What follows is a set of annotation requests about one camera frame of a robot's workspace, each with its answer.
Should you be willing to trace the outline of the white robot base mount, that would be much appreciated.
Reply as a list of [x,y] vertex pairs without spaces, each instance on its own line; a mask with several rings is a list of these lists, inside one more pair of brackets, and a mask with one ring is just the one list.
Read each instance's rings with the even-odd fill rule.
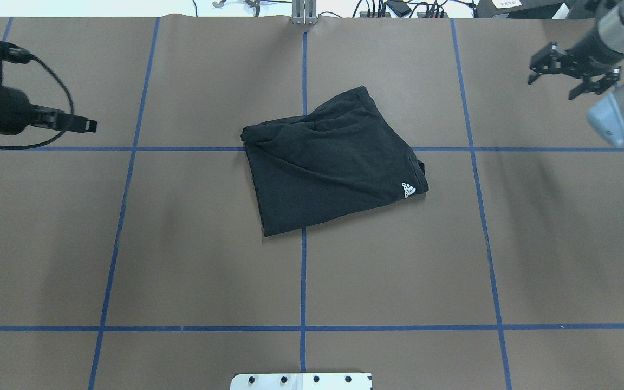
[[230,389],[372,389],[370,373],[252,373],[232,378]]

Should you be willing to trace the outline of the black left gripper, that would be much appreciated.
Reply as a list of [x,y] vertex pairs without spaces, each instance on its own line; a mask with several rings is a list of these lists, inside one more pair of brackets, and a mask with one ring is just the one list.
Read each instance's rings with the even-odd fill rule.
[[98,122],[32,104],[23,91],[0,87],[0,135],[19,135],[28,126],[83,134],[96,133]]

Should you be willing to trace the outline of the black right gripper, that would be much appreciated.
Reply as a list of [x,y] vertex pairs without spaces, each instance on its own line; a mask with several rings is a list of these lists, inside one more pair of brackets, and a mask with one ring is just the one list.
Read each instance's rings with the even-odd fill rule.
[[550,42],[529,61],[528,86],[543,75],[569,75],[581,82],[569,91],[568,99],[582,94],[600,95],[620,81],[624,59],[624,25],[595,25],[568,51]]

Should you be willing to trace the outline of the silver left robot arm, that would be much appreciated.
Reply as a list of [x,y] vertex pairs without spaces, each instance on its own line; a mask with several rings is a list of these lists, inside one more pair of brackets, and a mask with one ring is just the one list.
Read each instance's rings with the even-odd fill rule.
[[0,136],[21,135],[30,127],[54,132],[49,140],[31,144],[2,144],[0,150],[25,150],[48,146],[67,133],[94,133],[98,123],[74,112],[74,102],[67,96],[69,109],[50,108],[30,101],[27,94],[13,87],[0,87]]

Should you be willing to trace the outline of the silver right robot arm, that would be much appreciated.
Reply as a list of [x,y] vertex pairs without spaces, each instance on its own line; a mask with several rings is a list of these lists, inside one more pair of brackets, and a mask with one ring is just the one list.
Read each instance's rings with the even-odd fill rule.
[[552,41],[530,58],[528,84],[544,75],[565,75],[578,81],[568,94],[600,99],[586,113],[591,128],[612,147],[624,147],[624,1],[581,1],[594,24],[565,49]]

